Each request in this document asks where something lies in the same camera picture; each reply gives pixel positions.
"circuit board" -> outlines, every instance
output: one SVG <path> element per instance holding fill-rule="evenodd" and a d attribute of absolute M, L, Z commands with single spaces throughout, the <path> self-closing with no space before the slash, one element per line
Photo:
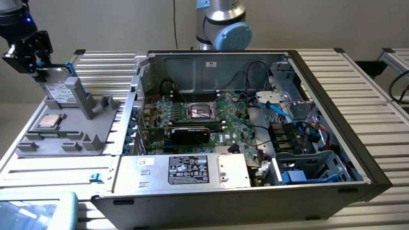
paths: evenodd
<path fill-rule="evenodd" d="M 248 138 L 248 143 L 245 143 L 245 138 L 252 134 L 253 129 L 242 123 L 249 124 L 250 121 L 242 119 L 241 123 L 236 115 L 237 111 L 245 114 L 245 106 L 242 102 L 232 101 L 233 96 L 238 97 L 238 94 L 225 93 L 214 102 L 194 103 L 197 106 L 212 104 L 214 111 L 212 118 L 200 116 L 192 118 L 190 116 L 194 114 L 190 113 L 189 115 L 188 113 L 189 103 L 173 103 L 168 96 L 161 96 L 146 101 L 144 107 L 146 154 L 212 153 L 217 147 L 225 147 L 226 149 L 233 144 L 237 144 L 248 165 L 258 166 L 258 161 L 253 159 L 253 155 L 257 154 L 257 148 L 250 146 L 256 144 L 256 141 Z M 169 122 L 173 122 L 173 124 L 192 122 L 192 124 L 194 124 L 194 122 L 212 121 L 214 123 L 218 122 L 218 124 L 222 121 L 222 130 L 210 132 L 208 143 L 201 143 L 198 145 L 174 145 L 172 141 L 165 138 L 166 132 L 170 131 Z"/>

